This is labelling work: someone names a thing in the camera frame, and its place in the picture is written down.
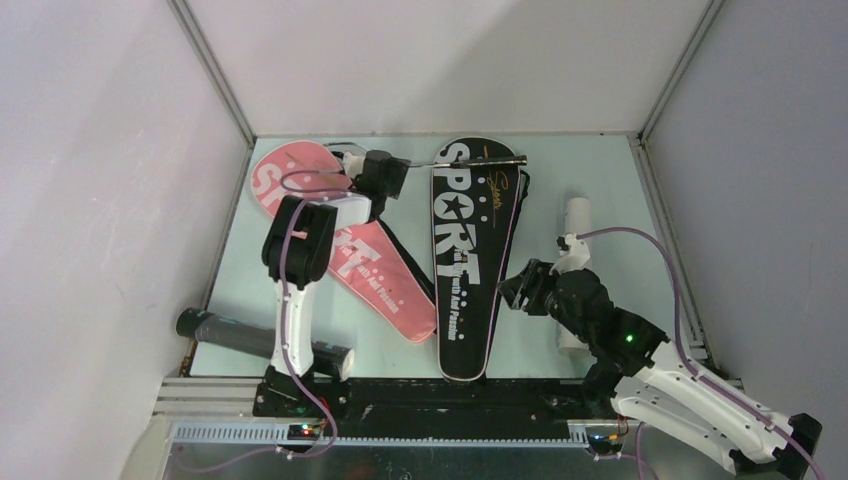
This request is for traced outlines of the pink racket cover bag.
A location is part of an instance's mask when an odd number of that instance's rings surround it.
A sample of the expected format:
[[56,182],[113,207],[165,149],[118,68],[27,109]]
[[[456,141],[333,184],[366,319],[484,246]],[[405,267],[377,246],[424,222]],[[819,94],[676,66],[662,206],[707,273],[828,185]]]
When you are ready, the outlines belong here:
[[[341,169],[339,159],[323,145],[289,142],[253,167],[251,192],[273,217],[292,188],[351,186]],[[437,319],[429,279],[385,222],[375,220],[337,232],[329,273],[406,340],[420,343],[434,334]]]

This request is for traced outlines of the white shuttlecock tube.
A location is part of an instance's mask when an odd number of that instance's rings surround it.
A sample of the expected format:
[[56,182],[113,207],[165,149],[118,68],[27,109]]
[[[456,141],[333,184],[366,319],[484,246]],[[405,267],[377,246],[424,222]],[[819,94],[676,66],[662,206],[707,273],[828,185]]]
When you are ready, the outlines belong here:
[[[568,200],[565,203],[564,213],[564,233],[566,235],[584,234],[591,230],[591,203],[589,199],[575,197]],[[559,353],[564,356],[578,357],[589,354],[589,347],[561,325],[557,326],[556,345]]]

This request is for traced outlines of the black racket cover bag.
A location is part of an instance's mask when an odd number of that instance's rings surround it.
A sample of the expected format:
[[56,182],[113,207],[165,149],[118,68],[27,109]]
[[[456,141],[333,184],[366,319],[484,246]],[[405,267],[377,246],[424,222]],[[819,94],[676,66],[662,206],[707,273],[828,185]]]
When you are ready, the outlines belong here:
[[[436,161],[503,157],[507,144],[457,138]],[[516,165],[436,168],[431,177],[431,224],[439,370],[454,382],[485,375],[513,237],[530,177]]]

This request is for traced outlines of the white racket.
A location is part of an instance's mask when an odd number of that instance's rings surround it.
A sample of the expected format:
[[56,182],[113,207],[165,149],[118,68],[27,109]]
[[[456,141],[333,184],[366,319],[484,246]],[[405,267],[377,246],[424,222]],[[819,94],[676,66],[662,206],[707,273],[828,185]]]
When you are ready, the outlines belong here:
[[[365,157],[365,154],[368,152],[368,149],[363,147],[362,145],[355,142],[327,142],[323,143],[323,146],[327,148],[334,156],[339,159],[339,163],[344,165],[345,158],[347,156],[350,157]],[[461,160],[452,160],[452,161],[435,161],[430,163],[411,163],[411,168],[471,168],[471,167],[481,167],[481,166],[503,166],[503,165],[516,165],[516,166],[525,166],[528,164],[528,157],[526,155],[511,155],[511,156],[503,156],[503,157],[486,157],[486,158],[473,158],[473,159],[461,159]]]

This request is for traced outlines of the black shuttlecock tube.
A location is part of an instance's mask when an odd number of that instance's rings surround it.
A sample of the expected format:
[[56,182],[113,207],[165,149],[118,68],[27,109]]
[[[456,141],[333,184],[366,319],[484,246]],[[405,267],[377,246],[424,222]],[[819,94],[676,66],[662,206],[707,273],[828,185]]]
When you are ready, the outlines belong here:
[[[210,343],[233,351],[270,359],[274,349],[275,331],[221,317],[207,310],[185,309],[176,320],[176,333],[200,343]],[[313,341],[313,368],[337,381],[346,381],[353,370],[353,349]]]

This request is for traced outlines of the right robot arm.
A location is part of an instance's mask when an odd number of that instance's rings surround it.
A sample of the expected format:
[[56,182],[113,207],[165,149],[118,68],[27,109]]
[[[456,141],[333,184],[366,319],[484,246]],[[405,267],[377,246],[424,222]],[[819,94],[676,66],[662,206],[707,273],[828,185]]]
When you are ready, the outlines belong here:
[[644,422],[736,478],[807,474],[820,422],[771,410],[699,363],[685,361],[664,330],[615,306],[594,272],[559,273],[532,259],[498,291],[510,309],[550,317],[588,346],[595,362],[581,402],[591,416],[615,412]]

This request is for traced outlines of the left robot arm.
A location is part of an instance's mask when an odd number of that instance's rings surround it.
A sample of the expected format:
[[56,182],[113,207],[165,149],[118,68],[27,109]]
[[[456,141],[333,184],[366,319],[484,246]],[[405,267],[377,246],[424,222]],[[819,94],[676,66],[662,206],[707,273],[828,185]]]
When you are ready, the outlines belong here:
[[292,416],[316,403],[315,388],[302,380],[314,364],[312,304],[314,283],[328,270],[337,231],[379,219],[388,199],[400,196],[412,162],[383,150],[368,150],[352,162],[353,173],[298,169],[282,175],[286,194],[264,241],[261,258],[275,283],[278,313],[270,365],[291,379],[277,402]]

